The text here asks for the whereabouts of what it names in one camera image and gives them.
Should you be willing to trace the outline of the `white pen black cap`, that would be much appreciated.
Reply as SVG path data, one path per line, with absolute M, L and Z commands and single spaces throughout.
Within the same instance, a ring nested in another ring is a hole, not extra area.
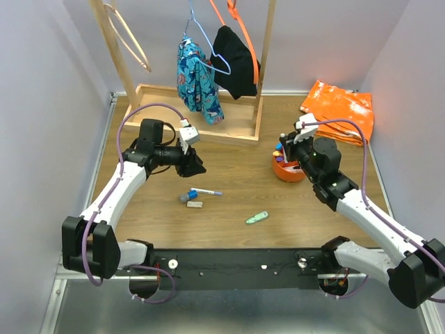
M 286 153 L 286 138 L 287 138 L 287 135 L 285 133 L 280 134 L 280 143 L 282 146 L 281 152 L 282 152 L 282 157 L 283 157 L 284 163 L 289 162 L 287 159 L 287 153 Z

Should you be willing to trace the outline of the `orange round divided organizer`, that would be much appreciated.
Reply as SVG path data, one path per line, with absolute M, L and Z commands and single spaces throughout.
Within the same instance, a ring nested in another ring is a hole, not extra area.
M 284 182 L 300 182 L 306 178 L 297 161 L 285 162 L 283 157 L 272 157 L 274 174 Z

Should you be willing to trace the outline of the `white pen lilac cap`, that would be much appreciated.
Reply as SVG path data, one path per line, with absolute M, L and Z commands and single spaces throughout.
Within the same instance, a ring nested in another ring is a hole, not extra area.
M 197 193 L 207 194 L 207 195 L 213 195 L 213 196 L 222 196 L 223 193 L 220 191 L 212 191 L 207 189 L 199 189 L 199 188 L 190 188 L 190 191 L 196 191 Z

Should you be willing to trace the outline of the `green translucent correction pen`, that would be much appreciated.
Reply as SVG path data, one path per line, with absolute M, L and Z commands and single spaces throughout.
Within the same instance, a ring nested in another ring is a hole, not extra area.
M 252 225 L 252 224 L 258 223 L 260 221 L 263 221 L 263 220 L 267 219 L 268 217 L 269 217 L 269 213 L 267 211 L 262 211 L 262 212 L 259 212 L 259 213 L 255 214 L 255 215 L 249 217 L 245 221 L 245 224 L 246 225 Z

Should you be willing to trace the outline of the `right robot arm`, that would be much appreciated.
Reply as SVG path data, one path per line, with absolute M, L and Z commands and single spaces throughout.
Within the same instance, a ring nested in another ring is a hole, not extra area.
M 322 247 L 321 267 L 356 270 L 388 286 L 406 307 L 415 309 L 444 288 L 444 245 L 425 240 L 376 207 L 361 188 L 339 170 L 341 153 L 334 140 L 281 134 L 284 158 L 298 163 L 316 197 L 345 216 L 378 243 L 377 252 L 336 237 Z

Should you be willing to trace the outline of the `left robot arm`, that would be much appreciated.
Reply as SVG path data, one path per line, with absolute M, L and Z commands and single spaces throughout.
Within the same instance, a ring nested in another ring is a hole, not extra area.
M 62 261 L 65 269 L 86 274 L 98 285 L 118 269 L 131 267 L 140 275 L 154 266 L 153 246 L 145 241 L 119 242 L 115 236 L 118 221 L 129 201 L 158 167 L 174 167 L 180 177 L 205 173 L 194 143 L 198 130 L 181 121 L 178 135 L 163 141 L 168 124 L 144 119 L 138 138 L 119 151 L 120 158 L 112 178 L 96 200 L 78 216 L 68 216 L 62 224 Z

